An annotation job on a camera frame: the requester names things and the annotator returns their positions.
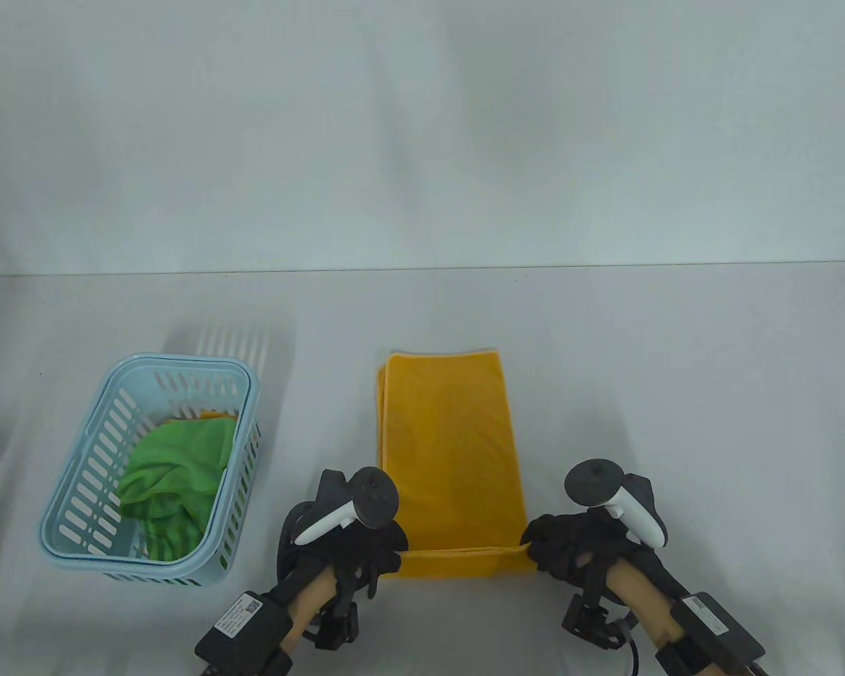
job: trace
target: label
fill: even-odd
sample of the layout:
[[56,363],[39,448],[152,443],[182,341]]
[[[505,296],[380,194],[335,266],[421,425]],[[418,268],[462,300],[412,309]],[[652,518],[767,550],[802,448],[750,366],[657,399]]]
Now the label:
[[729,627],[726,627],[716,615],[713,615],[712,610],[707,608],[697,596],[686,596],[682,602],[689,606],[689,609],[695,613],[696,617],[704,622],[706,627],[717,637],[729,631]]
[[225,611],[225,615],[219,618],[219,622],[213,625],[226,637],[234,638],[242,627],[251,620],[256,611],[261,609],[263,604],[248,593],[239,596],[238,600],[232,603],[232,607]]

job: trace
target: white table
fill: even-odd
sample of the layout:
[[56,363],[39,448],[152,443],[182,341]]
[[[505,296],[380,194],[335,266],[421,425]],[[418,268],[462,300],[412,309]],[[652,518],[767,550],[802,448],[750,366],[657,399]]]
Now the white table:
[[[588,457],[652,479],[667,566],[768,648],[845,673],[845,264],[0,279],[0,674],[197,674],[197,639],[267,589],[320,470],[375,461],[393,349],[499,348],[531,518]],[[229,577],[205,589],[64,572],[37,522],[101,375],[138,351],[261,374],[267,444]],[[628,673],[561,630],[546,576],[385,580],[339,653],[296,674]],[[644,673],[660,673],[639,635]]]

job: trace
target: green cloth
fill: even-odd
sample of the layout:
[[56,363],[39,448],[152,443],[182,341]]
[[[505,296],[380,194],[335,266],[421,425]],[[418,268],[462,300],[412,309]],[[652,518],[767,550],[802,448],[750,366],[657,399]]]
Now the green cloth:
[[138,442],[119,482],[121,513],[144,523],[155,561],[175,561],[204,537],[229,464],[235,421],[170,420]]

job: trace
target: black glove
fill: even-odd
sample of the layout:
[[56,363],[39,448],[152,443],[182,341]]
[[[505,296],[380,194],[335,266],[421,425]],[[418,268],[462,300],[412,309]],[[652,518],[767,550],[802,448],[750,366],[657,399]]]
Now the black glove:
[[[670,598],[689,594],[663,567],[654,550],[629,540],[626,532],[625,525],[606,509],[591,508],[583,514],[539,516],[529,523],[520,544],[529,544],[526,553],[538,564],[538,570],[580,589],[586,586],[587,566],[577,566],[576,562],[590,553],[594,559],[629,561]],[[606,589],[603,596],[623,605]]]
[[291,542],[292,528],[312,505],[312,502],[301,502],[285,518],[278,544],[278,580],[287,577],[301,557],[322,559],[333,567],[338,582],[338,594],[326,608],[335,608],[339,617],[342,611],[346,612],[345,602],[349,605],[355,592],[368,588],[367,596],[371,599],[377,590],[378,576],[400,570],[398,551],[407,551],[407,536],[396,521],[378,529],[355,521],[347,528],[332,528],[312,543],[298,546]]

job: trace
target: thumbstick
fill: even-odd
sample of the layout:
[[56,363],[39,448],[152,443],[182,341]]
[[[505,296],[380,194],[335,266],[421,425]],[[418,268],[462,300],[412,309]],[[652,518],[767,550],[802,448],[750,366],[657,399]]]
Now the thumbstick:
[[378,467],[357,470],[348,482],[357,518],[367,528],[384,528],[397,514],[400,500],[391,477]]
[[563,487],[570,499],[581,506],[603,505],[616,495],[625,474],[610,460],[586,460],[570,470]]

